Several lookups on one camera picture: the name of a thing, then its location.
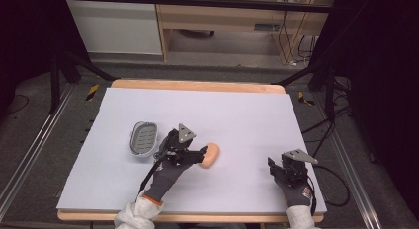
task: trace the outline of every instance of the white sleeve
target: white sleeve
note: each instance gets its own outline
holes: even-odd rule
[[[314,221],[308,206],[291,206],[287,208],[286,214],[290,223],[290,229],[316,228],[314,227]]]
[[[129,202],[114,219],[115,227],[118,229],[154,229],[151,219],[157,216],[163,207],[142,197],[140,193],[136,202]]]

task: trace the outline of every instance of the orange sponge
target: orange sponge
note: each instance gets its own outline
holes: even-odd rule
[[[204,160],[200,163],[200,166],[203,168],[209,168],[215,162],[216,158],[219,155],[219,147],[215,143],[207,144],[207,152],[204,154]]]

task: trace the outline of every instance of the gray floor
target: gray floor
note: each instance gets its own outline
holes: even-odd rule
[[[110,74],[125,78],[202,80],[226,82],[271,83],[280,81],[304,67],[304,62],[297,66],[283,65],[271,43],[269,34],[215,32],[213,37],[188,31],[173,35],[169,60],[130,60],[129,64],[117,64],[115,61],[96,63]],[[65,184],[72,164],[77,158],[83,140],[88,134],[86,129],[92,124],[99,109],[101,98],[110,82],[96,77],[81,69],[82,80],[73,87],[73,94],[55,125],[48,141],[42,146],[37,160],[23,181],[2,217],[2,223],[9,226],[21,225],[27,228],[88,228],[86,222],[62,222],[56,217],[56,204],[59,191]],[[291,96],[293,107],[301,130],[323,120],[321,105],[323,92],[311,93],[320,101],[310,106],[298,101],[298,92],[308,95],[309,76],[286,87]],[[91,102],[85,97],[93,84],[100,88]],[[20,111],[9,114],[0,122],[0,191],[7,187],[15,169],[35,139],[49,109],[49,80],[44,74],[23,82],[16,91],[17,96],[10,110]],[[345,98],[339,98],[336,110],[347,106]],[[313,153],[326,130],[321,126],[304,135],[309,153]],[[343,143],[366,193],[377,213],[382,228],[419,228],[418,221],[406,207],[398,194],[385,168],[371,164],[369,152],[360,135],[350,112],[337,117],[335,133]],[[345,174],[337,158],[336,146],[331,137],[323,143],[316,158],[322,166],[336,172],[342,178]],[[324,194],[330,202],[343,202],[346,190],[333,175],[316,169],[316,176]],[[359,205],[351,198],[348,204],[337,207],[328,205],[325,218],[317,225],[322,228],[367,228]],[[268,224],[269,229],[281,228],[280,224]],[[158,224],[158,228],[178,228],[176,224]],[[112,228],[110,223],[95,223],[95,228]]]

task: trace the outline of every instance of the black glove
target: black glove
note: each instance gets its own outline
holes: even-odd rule
[[[292,188],[277,178],[275,178],[275,183],[283,190],[288,207],[297,205],[311,205],[311,199],[313,195],[308,182],[300,183],[296,186],[293,186]]]
[[[153,183],[150,189],[144,193],[146,197],[156,202],[160,202],[163,195],[170,190],[182,173],[192,166],[192,164],[175,166],[167,160],[163,161],[162,165],[163,169],[153,174]]]

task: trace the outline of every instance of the wooden table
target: wooden table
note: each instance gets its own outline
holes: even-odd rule
[[[281,86],[262,85],[253,83],[215,83],[190,81],[161,81],[161,80],[117,80],[112,88],[130,89],[158,89],[183,91],[212,91],[239,93],[277,93],[284,94]],[[86,210],[58,210],[58,218],[65,221],[112,221],[117,211],[86,211]],[[315,214],[315,222],[323,220],[323,214]],[[285,214],[278,215],[249,215],[249,214],[167,214],[160,213],[153,218],[155,222],[220,222],[220,223],[278,223],[287,222]]]

